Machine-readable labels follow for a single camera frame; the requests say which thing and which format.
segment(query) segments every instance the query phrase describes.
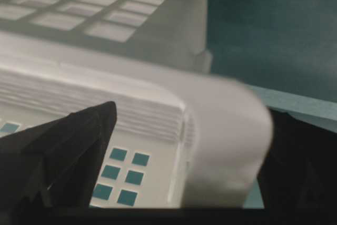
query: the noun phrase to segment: teal surface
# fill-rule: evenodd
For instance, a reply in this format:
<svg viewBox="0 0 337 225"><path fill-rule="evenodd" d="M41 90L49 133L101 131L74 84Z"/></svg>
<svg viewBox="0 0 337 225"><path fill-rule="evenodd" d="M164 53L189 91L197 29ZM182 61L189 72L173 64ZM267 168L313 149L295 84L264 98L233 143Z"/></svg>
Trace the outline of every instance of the teal surface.
<svg viewBox="0 0 337 225"><path fill-rule="evenodd" d="M108 179L117 179L120 170L121 168L106 165L102 172L102 177L108 178Z"/></svg>
<svg viewBox="0 0 337 225"><path fill-rule="evenodd" d="M142 172L129 170L125 182L140 185L142 183L143 176L144 174Z"/></svg>
<svg viewBox="0 0 337 225"><path fill-rule="evenodd" d="M255 208L255 209L264 208L263 200L260 193L260 187L257 180L254 182L254 185L247 196L243 208Z"/></svg>
<svg viewBox="0 0 337 225"><path fill-rule="evenodd" d="M147 166L148 160L150 156L140 153L135 153L135 156L132 160L133 164L141 165L141 166Z"/></svg>
<svg viewBox="0 0 337 225"><path fill-rule="evenodd" d="M110 158L124 161L126 153L127 153L126 150L114 148L111 152Z"/></svg>
<svg viewBox="0 0 337 225"><path fill-rule="evenodd" d="M112 187L107 185L97 184L93 192L93 197L99 198L102 200L108 200L112 192Z"/></svg>
<svg viewBox="0 0 337 225"><path fill-rule="evenodd" d="M14 133L19 128L19 125L13 123L5 123L3 127L0 129L0 132L3 133Z"/></svg>
<svg viewBox="0 0 337 225"><path fill-rule="evenodd" d="M208 0L212 73L337 102L336 0Z"/></svg>
<svg viewBox="0 0 337 225"><path fill-rule="evenodd" d="M133 206L135 204L136 197L136 192L122 190L117 202L127 206Z"/></svg>

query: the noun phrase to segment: square grid pattern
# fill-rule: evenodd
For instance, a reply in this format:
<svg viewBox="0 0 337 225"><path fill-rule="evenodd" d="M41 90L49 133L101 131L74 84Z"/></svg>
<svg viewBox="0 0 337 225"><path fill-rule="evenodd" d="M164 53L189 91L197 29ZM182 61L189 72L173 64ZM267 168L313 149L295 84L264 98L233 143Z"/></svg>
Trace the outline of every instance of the square grid pattern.
<svg viewBox="0 0 337 225"><path fill-rule="evenodd" d="M125 162L127 156L132 157L132 162L130 164L126 164ZM117 196L117 203L133 207L144 181L145 169L149 160L150 156L148 154L139 152L133 153L128 152L125 148L113 147L108 162L111 164L104 165L103 172L98 178L99 183L96 184L94 189L93 197L108 201L114 194ZM126 172L123 175L126 176L120 176L120 172L123 170ZM123 182L120 191L114 191L114 184L117 181Z"/></svg>
<svg viewBox="0 0 337 225"><path fill-rule="evenodd" d="M126 42L165 0L0 0L0 19Z"/></svg>

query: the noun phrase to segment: black surface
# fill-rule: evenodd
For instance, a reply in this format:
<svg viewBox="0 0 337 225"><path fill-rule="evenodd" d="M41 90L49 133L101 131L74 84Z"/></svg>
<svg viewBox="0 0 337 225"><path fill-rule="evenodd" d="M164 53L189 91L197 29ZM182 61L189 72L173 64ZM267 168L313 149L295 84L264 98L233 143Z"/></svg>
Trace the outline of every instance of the black surface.
<svg viewBox="0 0 337 225"><path fill-rule="evenodd" d="M328 213L314 210L264 211L242 209L48 209L39 222L60 224L172 224L172 222L207 222L220 224L328 224Z"/></svg>
<svg viewBox="0 0 337 225"><path fill-rule="evenodd" d="M258 176L266 208L335 209L337 134L272 111L274 137Z"/></svg>

